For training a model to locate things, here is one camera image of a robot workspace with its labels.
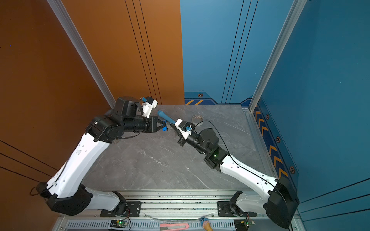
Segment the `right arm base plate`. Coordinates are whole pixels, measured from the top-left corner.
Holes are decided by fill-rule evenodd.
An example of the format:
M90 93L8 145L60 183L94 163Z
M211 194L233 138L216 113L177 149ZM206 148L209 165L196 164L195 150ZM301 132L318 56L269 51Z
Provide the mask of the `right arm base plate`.
M255 212L233 212L228 201L217 202L217 212L219 217L257 217Z

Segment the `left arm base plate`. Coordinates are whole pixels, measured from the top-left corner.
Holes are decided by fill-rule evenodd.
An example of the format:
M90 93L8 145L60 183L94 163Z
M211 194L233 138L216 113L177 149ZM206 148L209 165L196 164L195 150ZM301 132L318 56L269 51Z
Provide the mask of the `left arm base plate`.
M122 208L114 209L113 211L101 210L100 217L139 217L142 207L141 201L129 201L125 205L119 205Z

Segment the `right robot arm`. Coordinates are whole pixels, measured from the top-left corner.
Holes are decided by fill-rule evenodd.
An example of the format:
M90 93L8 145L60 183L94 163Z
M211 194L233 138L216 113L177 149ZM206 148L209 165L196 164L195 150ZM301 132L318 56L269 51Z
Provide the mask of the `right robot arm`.
M229 175L259 195L259 199L248 199L242 191L237 191L229 201L231 211L235 216L247 212L265 213L272 222L283 229L289 229L299 205L297 192L289 179L280 179L263 174L242 163L227 150L219 146L219 138L213 129L204 129L200 133L190 127L176 129L183 146L189 144L200 154L211 169Z

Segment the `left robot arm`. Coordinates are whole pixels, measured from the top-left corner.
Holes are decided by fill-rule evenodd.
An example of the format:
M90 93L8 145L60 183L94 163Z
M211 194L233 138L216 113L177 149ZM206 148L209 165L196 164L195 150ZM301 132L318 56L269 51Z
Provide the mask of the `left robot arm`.
M160 112L151 115L157 101L151 97L137 100L119 97L113 109L95 117L85 130L79 144L61 169L47 182L36 186L37 194L45 199L51 211L75 216L85 210L104 210L113 216L123 216L126 199L117 191L92 190L82 180L98 157L115 141L124 140L124 134L155 133L173 119Z

